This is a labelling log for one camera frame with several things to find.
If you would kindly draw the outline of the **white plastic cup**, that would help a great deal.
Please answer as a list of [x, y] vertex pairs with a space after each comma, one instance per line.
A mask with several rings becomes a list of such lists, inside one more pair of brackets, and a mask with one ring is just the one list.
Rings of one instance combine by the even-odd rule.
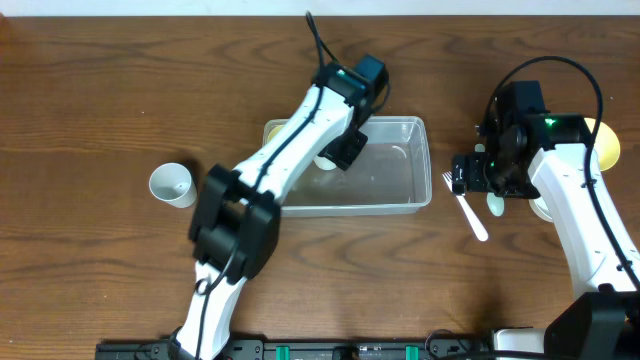
[[314, 163], [319, 169], [323, 171], [331, 171], [336, 168], [336, 165], [331, 160], [322, 156], [316, 156], [314, 158]]

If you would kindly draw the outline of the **mint green plastic spoon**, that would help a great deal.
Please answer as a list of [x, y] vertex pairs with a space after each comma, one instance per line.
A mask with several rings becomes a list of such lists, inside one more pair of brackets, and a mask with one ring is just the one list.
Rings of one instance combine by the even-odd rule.
[[486, 196], [486, 202], [489, 211], [495, 217], [501, 217], [505, 211], [505, 202], [501, 197], [497, 197], [495, 194], [489, 192]]

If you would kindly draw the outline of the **white plastic fork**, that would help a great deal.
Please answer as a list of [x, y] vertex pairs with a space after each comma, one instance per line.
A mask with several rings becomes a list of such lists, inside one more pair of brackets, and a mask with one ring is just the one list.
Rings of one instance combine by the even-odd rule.
[[[442, 174], [444, 181], [446, 182], [449, 190], [453, 193], [453, 182], [451, 172], [445, 172]], [[486, 242], [489, 239], [488, 232], [484, 225], [481, 223], [480, 219], [477, 217], [476, 213], [472, 210], [469, 203], [466, 201], [463, 195], [455, 195], [456, 200], [458, 201], [467, 221], [476, 236], [477, 240], [481, 242]]]

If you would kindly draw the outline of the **white plastic bowl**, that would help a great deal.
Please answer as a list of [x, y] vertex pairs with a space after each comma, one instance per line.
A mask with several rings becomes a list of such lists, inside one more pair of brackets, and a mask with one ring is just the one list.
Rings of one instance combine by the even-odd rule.
[[529, 200], [529, 205], [532, 209], [532, 211], [542, 220], [552, 223], [553, 219], [550, 215], [549, 209], [546, 205], [546, 203], [544, 202], [544, 199], [542, 197], [538, 197], [536, 199], [530, 199]]

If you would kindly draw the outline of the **yellow plastic bowl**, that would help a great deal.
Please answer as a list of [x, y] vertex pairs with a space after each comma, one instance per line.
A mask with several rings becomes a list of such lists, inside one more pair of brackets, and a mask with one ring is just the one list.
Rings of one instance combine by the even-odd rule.
[[613, 129], [604, 122], [600, 123], [594, 149], [598, 155], [598, 163], [601, 171], [611, 169], [620, 158], [620, 141]]

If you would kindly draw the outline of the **grey plastic cup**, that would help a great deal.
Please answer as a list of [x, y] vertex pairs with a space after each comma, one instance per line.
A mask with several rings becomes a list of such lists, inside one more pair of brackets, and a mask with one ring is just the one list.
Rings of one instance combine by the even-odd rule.
[[191, 172], [179, 163], [165, 163], [156, 168], [148, 185], [156, 199], [176, 208], [187, 208], [197, 200], [197, 189]]

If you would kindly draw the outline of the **yellow plastic cup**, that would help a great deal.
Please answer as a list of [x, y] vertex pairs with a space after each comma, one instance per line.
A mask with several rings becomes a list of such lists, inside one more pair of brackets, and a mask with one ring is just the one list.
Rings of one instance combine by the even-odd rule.
[[282, 130], [283, 127], [284, 125], [275, 126], [267, 135], [267, 143], [271, 142], [274, 139], [274, 137]]

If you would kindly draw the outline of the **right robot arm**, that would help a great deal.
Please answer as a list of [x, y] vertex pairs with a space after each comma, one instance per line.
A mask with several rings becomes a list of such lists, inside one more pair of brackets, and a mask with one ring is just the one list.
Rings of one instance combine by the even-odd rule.
[[495, 359], [636, 359], [639, 252], [602, 178], [595, 134], [577, 113], [550, 113], [536, 81], [501, 87], [480, 127], [482, 152], [452, 161], [451, 190], [540, 199], [565, 253], [573, 304], [546, 329], [493, 332]]

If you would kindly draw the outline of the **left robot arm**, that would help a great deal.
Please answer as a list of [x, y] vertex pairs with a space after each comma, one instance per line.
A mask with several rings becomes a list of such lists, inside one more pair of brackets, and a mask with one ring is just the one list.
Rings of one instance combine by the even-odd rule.
[[247, 160], [205, 177], [188, 232], [196, 282], [187, 319], [168, 344], [171, 359], [214, 359], [246, 281], [278, 242], [281, 208], [316, 157], [347, 170], [368, 141], [360, 128], [389, 83], [385, 64], [364, 56], [354, 68], [323, 64], [303, 102], [276, 136]]

